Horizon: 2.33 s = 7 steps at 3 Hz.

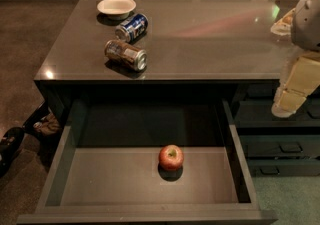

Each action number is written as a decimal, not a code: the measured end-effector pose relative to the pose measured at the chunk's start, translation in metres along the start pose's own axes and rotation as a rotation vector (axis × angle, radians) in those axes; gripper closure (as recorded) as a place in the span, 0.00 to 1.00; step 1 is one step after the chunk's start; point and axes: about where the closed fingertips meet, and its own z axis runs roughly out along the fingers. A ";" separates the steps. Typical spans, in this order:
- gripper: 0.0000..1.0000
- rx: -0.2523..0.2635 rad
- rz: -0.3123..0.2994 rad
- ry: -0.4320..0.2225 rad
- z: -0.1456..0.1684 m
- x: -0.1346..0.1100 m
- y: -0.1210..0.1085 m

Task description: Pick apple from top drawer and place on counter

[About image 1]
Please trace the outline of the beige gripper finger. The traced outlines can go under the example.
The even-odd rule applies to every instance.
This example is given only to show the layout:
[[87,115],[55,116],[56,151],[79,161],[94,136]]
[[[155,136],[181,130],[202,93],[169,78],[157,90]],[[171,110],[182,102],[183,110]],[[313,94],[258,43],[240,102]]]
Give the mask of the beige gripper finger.
[[305,101],[306,98],[302,95],[278,89],[274,97],[271,112],[276,117],[288,118],[294,115]]

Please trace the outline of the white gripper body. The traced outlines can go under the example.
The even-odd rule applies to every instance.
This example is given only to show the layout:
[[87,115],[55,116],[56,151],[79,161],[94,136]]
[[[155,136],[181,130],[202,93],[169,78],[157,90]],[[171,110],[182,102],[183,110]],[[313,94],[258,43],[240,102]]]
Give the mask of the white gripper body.
[[288,93],[307,97],[320,85],[320,53],[304,51],[288,65],[281,86]]

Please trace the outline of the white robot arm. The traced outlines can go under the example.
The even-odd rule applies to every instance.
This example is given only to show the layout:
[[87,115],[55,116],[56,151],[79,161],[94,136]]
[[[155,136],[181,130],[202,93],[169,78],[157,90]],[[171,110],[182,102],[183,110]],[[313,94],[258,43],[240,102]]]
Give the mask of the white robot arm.
[[300,48],[288,56],[282,68],[271,108],[274,116],[287,118],[320,86],[320,0],[299,0],[271,32],[290,35]]

